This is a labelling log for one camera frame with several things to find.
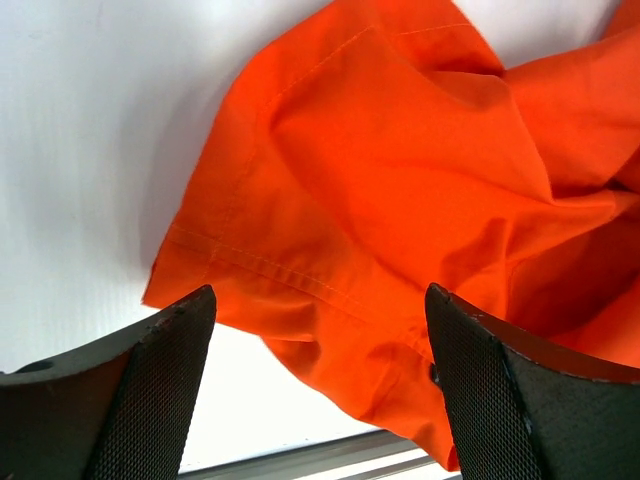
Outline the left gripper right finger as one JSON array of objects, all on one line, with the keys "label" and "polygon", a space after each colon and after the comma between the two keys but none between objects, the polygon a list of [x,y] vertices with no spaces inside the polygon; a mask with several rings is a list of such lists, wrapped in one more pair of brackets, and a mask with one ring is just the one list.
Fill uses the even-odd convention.
[{"label": "left gripper right finger", "polygon": [[535,336],[436,283],[425,316],[462,478],[638,478],[638,369]]}]

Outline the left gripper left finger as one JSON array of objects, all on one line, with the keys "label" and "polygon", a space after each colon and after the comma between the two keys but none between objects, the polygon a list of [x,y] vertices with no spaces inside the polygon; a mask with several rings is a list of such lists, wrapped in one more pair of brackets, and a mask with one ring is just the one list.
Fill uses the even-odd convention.
[{"label": "left gripper left finger", "polygon": [[204,285],[148,318],[2,374],[2,478],[177,478],[215,316]]}]

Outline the orange shorts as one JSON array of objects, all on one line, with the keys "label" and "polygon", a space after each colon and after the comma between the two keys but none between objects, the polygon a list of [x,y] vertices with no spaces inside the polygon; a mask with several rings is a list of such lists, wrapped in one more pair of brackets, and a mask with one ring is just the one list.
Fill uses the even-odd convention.
[{"label": "orange shorts", "polygon": [[458,458],[424,297],[639,363],[639,5],[505,69],[450,1],[335,1],[224,98],[143,301],[209,284],[353,418]]}]

